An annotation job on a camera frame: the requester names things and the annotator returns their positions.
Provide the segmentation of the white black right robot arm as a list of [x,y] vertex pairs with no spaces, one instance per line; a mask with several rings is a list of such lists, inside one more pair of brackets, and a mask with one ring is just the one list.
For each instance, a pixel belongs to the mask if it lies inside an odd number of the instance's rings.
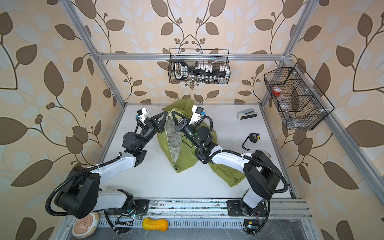
[[191,119],[171,112],[177,132],[184,134],[195,147],[195,156],[203,164],[216,164],[242,172],[250,189],[240,200],[238,210],[245,216],[257,213],[258,205],[269,201],[273,194],[285,193],[289,184],[282,172],[262,151],[238,153],[225,149],[213,141],[213,120],[203,111],[193,113]]

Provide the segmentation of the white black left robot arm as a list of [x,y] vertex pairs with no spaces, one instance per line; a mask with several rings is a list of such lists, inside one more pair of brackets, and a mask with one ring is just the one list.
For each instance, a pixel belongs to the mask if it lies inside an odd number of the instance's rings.
[[128,132],[123,136],[124,152],[110,161],[88,168],[74,167],[66,180],[48,196],[46,212],[51,216],[74,216],[82,219],[92,212],[125,208],[133,195],[117,189],[102,191],[100,186],[122,172],[139,166],[145,159],[145,146],[165,130],[166,111],[151,118],[146,108],[138,111],[137,128],[141,132]]

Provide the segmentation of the green zip-up hooded jacket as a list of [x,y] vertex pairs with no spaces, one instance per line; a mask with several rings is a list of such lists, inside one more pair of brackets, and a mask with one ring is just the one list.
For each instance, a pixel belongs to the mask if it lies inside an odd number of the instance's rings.
[[[195,147],[184,137],[184,134],[177,132],[172,112],[179,113],[191,118],[192,107],[195,102],[191,99],[183,99],[163,108],[168,113],[165,122],[165,130],[157,134],[159,145],[167,156],[176,173],[193,167],[198,159],[195,156]],[[230,187],[238,185],[246,176],[233,168],[209,163],[211,170],[224,180]]]

